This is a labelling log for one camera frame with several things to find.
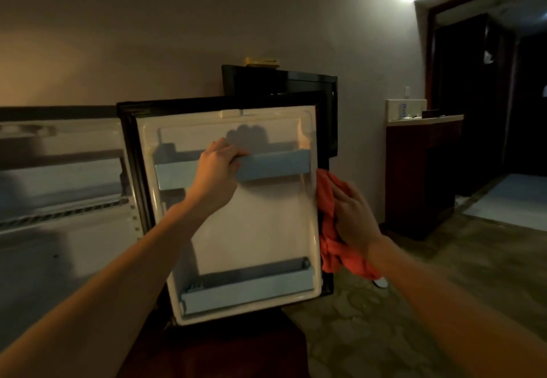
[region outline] black fridge frame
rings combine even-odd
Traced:
[[[118,116],[124,132],[127,156],[133,176],[135,199],[143,223],[144,232],[155,225],[150,189],[147,183],[144,157],[140,143],[137,119],[175,114],[217,112],[232,109],[279,108],[292,106],[315,106],[317,167],[329,169],[329,140],[325,132],[328,124],[327,97],[325,91],[287,93],[269,96],[218,96],[187,99],[123,102],[117,104]],[[332,273],[322,271],[321,296],[334,292]]]

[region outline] tile floor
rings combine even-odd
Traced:
[[[462,214],[423,242],[394,240],[455,283],[547,340],[547,232]],[[391,286],[344,270],[335,294],[286,307],[306,334],[312,378],[460,377]]]

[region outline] wall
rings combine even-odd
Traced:
[[[275,56],[337,75],[339,156],[383,219],[385,99],[423,97],[400,0],[0,0],[0,103],[102,105],[222,94],[221,64]]]

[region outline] open fridge door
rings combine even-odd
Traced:
[[[143,233],[112,107],[0,109],[0,350]]]
[[[168,278],[178,324],[332,289],[321,271],[315,199],[316,169],[328,167],[325,105],[324,92],[119,105],[150,226],[184,199],[211,141],[226,137],[250,152],[234,197],[184,246]]]

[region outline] pink rag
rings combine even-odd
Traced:
[[[351,195],[344,181],[324,169],[317,170],[317,208],[323,213],[323,224],[319,235],[323,271],[336,273],[343,264],[349,271],[368,280],[382,276],[366,261],[358,251],[343,243],[334,228],[334,195],[330,186],[332,181],[345,194]]]

